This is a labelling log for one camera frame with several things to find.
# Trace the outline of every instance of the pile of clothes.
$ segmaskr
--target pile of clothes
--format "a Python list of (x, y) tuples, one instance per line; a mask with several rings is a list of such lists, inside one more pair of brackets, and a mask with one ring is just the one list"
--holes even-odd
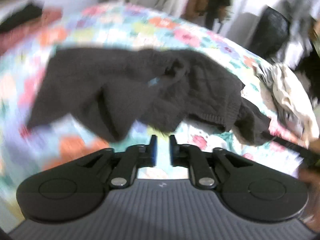
[(279, 121), (307, 144), (319, 137), (319, 35), (320, 0), (281, 0), (264, 10), (248, 47), (270, 63), (256, 65), (256, 75), (270, 89)]
[(24, 8), (13, 12), (0, 24), (0, 56), (27, 36), (61, 19), (61, 17), (61, 9), (43, 9), (33, 1)]
[(229, 131), (251, 144), (267, 140), (270, 119), (241, 97), (244, 84), (191, 50), (58, 49), (48, 63), (28, 129), (72, 114), (109, 142), (124, 139), (135, 120), (174, 132), (185, 118)]

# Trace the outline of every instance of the metal bolt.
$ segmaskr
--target metal bolt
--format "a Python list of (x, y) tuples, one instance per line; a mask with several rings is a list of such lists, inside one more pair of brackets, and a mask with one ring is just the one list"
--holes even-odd
[(214, 179), (212, 178), (201, 178), (199, 179), (199, 183), (202, 185), (202, 186), (212, 186), (214, 184)]
[(111, 184), (114, 186), (123, 186), (127, 183), (127, 180), (124, 178), (114, 178), (111, 180)]

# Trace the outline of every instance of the gray ribbed base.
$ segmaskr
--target gray ribbed base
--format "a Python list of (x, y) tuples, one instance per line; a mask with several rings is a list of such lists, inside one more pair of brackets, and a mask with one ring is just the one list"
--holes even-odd
[(260, 224), (237, 217), (212, 191), (189, 180), (136, 179), (113, 190), (102, 206), (74, 222), (45, 225), (27, 220), (14, 240), (310, 240), (299, 220)]

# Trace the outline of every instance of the person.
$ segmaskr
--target person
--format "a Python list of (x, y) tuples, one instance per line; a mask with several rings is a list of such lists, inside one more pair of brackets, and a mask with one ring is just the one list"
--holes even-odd
[(1, 228), (0, 228), (0, 240), (12, 240), (11, 237), (9, 237), (6, 232), (4, 232)]
[(183, 18), (192, 22), (207, 12), (205, 27), (211, 30), (215, 19), (224, 20), (230, 4), (230, 0), (188, 0)]
[[(320, 139), (310, 142), (309, 149), (320, 154)], [(308, 169), (299, 169), (298, 178), (310, 187), (309, 206), (306, 208), (308, 217), (304, 223), (311, 230), (320, 233), (320, 173)]]
[(230, 5), (230, 0), (208, 0), (204, 26), (211, 30), (215, 19), (221, 23), (227, 16), (227, 7)]

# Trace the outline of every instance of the bed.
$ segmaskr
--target bed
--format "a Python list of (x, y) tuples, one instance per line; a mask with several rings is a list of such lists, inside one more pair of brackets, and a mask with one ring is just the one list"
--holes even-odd
[[(83, 45), (194, 49), (204, 53), (241, 79), (245, 84), (242, 96), (271, 118), (272, 134), (304, 145), (278, 123), (271, 94), (254, 75), (254, 63), (268, 64), (262, 58), (205, 28), (165, 13), (131, 4), (100, 4), (63, 17), (0, 59), (0, 198), (9, 207), (17, 207), (15, 191), (26, 177), (101, 148), (124, 151), (130, 145), (147, 143), (152, 134), (158, 136), (157, 165), (140, 169), (139, 177), (188, 177), (187, 169), (170, 165), (168, 135), (139, 122), (135, 122), (126, 139), (118, 143), (97, 138), (71, 116), (32, 133), (25, 128), (45, 67), (56, 47)], [(222, 147), (291, 175), (301, 163), (297, 153), (274, 142), (258, 147), (246, 145), (236, 130), (220, 133), (214, 127), (186, 120), (175, 135), (178, 143), (194, 144), (203, 151)]]

